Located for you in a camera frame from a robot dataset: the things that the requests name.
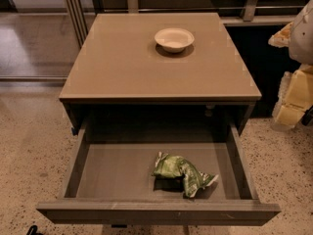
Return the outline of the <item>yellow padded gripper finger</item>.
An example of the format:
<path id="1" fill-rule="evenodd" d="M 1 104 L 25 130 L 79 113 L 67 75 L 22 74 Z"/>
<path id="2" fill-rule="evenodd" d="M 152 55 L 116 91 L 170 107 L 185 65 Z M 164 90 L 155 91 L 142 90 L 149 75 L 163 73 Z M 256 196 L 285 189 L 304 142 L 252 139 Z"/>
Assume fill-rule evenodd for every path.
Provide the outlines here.
<path id="1" fill-rule="evenodd" d="M 290 130 L 313 106 L 313 66 L 301 65 L 286 71 L 281 79 L 278 102 L 272 112 L 274 130 Z"/>

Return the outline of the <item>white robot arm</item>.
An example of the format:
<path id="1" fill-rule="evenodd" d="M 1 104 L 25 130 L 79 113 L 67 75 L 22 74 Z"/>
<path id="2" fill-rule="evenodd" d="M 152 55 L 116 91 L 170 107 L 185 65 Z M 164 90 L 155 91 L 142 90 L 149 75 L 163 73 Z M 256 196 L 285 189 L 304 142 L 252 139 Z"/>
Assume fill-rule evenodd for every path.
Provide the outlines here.
<path id="1" fill-rule="evenodd" d="M 272 112 L 272 128 L 287 131 L 298 123 L 313 124 L 313 0 L 295 19 L 272 35 L 271 46 L 289 48 L 290 58 L 299 62 L 295 72 L 286 71 L 281 79 L 278 102 Z"/>

